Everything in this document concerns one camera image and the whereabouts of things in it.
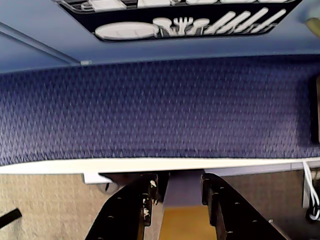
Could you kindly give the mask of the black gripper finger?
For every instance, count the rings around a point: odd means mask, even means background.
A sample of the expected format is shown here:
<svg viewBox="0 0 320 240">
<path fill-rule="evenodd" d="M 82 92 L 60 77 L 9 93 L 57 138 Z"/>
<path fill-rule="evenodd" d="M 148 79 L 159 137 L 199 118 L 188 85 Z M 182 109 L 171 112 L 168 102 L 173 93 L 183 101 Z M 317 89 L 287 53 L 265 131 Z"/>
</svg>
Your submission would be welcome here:
<svg viewBox="0 0 320 240">
<path fill-rule="evenodd" d="M 201 176 L 201 200 L 218 240 L 287 240 L 237 190 L 213 173 Z"/>
<path fill-rule="evenodd" d="M 87 240 L 142 240 L 158 203 L 158 175 L 145 173 L 113 194 L 94 220 Z"/>
</svg>

